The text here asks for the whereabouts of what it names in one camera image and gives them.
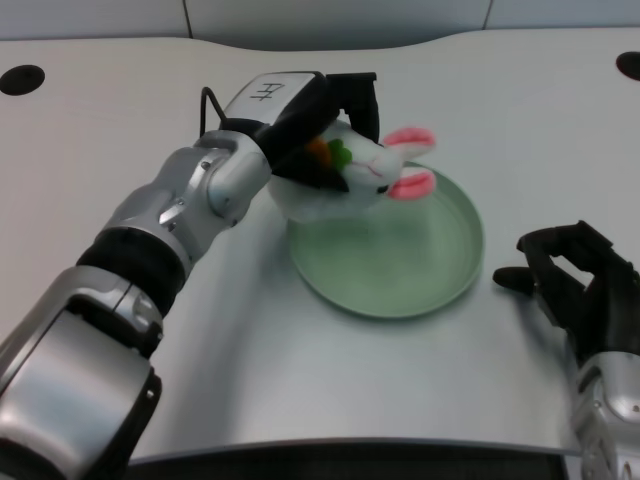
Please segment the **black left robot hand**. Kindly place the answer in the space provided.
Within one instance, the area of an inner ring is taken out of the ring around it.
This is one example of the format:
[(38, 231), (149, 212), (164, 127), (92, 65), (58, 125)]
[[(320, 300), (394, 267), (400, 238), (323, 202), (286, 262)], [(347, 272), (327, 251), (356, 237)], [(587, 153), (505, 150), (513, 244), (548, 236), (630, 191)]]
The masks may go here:
[(273, 175), (316, 189), (347, 192), (340, 173), (346, 162), (335, 158), (346, 145), (321, 136), (345, 113), (349, 129), (373, 142), (379, 139), (376, 80), (374, 72), (275, 72), (255, 77), (224, 109), (212, 103), (219, 128), (251, 138)]

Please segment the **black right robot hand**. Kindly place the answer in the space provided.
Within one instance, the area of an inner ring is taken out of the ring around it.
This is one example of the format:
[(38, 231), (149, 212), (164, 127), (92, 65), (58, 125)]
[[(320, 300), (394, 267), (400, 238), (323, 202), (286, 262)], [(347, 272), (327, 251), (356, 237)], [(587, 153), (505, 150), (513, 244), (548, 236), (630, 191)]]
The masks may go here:
[(527, 295), (563, 329), (580, 366), (605, 352), (639, 354), (639, 273), (584, 221), (530, 232), (517, 243), (525, 267), (494, 282)]

